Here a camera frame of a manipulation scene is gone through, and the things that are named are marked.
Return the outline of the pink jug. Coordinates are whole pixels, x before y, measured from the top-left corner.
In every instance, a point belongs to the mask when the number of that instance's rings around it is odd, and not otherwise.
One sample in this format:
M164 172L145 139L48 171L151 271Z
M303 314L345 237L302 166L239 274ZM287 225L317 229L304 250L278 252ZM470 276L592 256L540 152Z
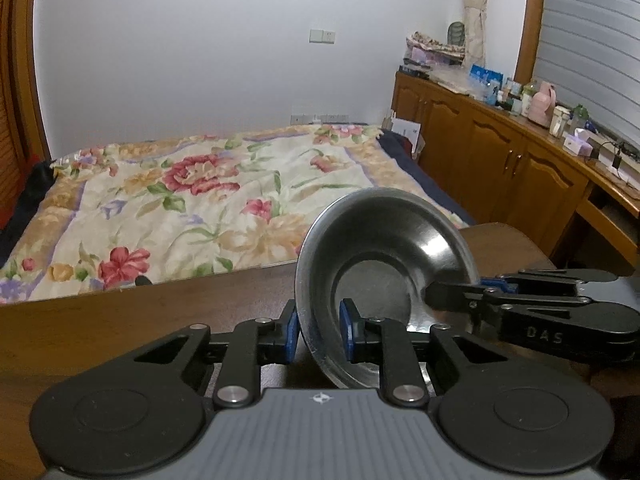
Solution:
M527 119L542 128L548 129L551 125L555 104L556 93L554 85L543 81L530 100Z

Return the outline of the small steel bowl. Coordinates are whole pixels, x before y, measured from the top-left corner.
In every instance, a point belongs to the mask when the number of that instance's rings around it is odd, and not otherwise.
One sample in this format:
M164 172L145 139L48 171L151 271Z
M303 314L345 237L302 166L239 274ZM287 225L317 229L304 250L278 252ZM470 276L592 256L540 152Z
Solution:
M463 315L435 313L425 302L434 282L480 282L469 245L435 206L394 188L366 188L326 207L300 248L294 287L305 344L326 377L341 388L378 386L376 366L345 358L344 298L364 318L392 318L410 332L464 327Z

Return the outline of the green fan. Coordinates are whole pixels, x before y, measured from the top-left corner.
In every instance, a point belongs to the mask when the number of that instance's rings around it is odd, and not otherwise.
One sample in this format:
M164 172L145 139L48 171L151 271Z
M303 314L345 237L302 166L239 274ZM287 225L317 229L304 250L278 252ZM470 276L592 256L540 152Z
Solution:
M465 45L465 27L460 21L451 22L447 29L447 44L455 47Z

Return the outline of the blue white box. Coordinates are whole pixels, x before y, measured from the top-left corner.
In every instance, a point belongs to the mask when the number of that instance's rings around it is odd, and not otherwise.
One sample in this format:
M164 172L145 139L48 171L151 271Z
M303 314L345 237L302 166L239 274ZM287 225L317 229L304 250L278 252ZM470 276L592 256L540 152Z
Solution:
M503 73L473 64L469 77L471 78L474 96L477 99L486 101L498 98L498 92L503 85Z

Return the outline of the brown wooden headboard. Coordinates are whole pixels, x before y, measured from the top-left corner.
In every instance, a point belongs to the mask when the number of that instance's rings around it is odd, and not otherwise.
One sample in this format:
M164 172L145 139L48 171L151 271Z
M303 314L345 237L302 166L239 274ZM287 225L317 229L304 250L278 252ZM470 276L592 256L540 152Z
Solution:
M32 167L50 157L40 110L35 0L1 0L1 223L7 224Z

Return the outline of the white wall switch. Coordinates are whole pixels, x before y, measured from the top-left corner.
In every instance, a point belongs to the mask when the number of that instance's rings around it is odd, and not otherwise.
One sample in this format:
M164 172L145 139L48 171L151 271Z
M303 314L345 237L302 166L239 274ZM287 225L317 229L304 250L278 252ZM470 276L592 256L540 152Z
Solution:
M335 32L311 29L309 31L309 42L311 44L335 44Z

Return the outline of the white jar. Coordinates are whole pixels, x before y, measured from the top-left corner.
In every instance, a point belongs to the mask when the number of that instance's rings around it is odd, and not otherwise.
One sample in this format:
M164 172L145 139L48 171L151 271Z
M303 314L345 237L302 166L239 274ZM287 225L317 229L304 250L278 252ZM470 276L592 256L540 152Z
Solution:
M572 111L569 108L562 105L555 105L549 126L549 133L554 138L560 138L570 123L570 118L572 118Z

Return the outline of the white paper bag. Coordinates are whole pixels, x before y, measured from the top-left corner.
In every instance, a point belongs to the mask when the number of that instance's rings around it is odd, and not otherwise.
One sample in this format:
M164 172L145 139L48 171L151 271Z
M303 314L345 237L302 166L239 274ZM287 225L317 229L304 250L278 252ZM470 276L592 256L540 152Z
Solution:
M420 122L409 122L405 119L393 117L390 120L392 131L406 139L411 146L411 156L416 158L422 148L421 124Z

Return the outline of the grey window blind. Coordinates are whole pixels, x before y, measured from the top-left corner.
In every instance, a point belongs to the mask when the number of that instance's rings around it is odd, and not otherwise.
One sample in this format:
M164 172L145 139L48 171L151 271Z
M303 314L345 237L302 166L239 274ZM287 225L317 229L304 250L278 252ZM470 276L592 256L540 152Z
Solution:
M639 144L639 0L544 0L534 76Z

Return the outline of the green bottle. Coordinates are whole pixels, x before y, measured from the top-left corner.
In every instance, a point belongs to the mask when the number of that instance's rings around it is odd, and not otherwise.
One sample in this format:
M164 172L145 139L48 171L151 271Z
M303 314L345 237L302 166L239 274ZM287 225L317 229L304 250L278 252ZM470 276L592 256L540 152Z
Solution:
M586 122L589 120L588 110L582 105L576 105L572 110L572 120L570 121L570 131L585 128Z

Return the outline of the floral bed quilt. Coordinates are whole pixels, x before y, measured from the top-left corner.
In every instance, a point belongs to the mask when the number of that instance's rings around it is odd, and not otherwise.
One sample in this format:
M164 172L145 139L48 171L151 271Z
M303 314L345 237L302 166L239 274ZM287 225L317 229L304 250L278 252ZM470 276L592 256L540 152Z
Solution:
M471 216L375 126L310 125L86 148L32 170L1 232L2 304L296 260L318 214L360 188Z

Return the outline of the wooden sideboard cabinet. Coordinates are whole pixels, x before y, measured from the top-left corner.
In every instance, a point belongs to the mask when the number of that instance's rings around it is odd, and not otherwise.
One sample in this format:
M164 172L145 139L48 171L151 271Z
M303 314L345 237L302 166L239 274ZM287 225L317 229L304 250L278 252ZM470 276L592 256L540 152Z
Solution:
M525 118L397 73L392 110L421 127L420 167L477 223L513 226L556 266L639 265L639 200Z

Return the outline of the wall socket strip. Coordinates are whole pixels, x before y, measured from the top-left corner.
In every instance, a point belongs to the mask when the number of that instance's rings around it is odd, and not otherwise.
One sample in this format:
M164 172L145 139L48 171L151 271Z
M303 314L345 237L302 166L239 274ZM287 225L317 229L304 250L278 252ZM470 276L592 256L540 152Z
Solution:
M290 125L320 125L320 124L348 124L349 116L346 114L292 114Z

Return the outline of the folded cloth stack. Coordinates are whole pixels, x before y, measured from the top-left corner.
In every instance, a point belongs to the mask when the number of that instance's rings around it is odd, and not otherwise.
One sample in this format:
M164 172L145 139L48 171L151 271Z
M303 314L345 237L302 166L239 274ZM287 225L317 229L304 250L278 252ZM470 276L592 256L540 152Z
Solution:
M406 37L405 60L421 66L433 64L461 65L464 61L464 47L443 44L422 32L414 32Z

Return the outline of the beige curtain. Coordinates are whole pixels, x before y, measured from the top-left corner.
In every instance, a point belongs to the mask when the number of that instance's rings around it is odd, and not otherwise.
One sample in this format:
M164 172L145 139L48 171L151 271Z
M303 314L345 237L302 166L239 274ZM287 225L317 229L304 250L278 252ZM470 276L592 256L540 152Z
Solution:
M488 0L462 0L465 32L464 64L484 65L486 61L486 18Z

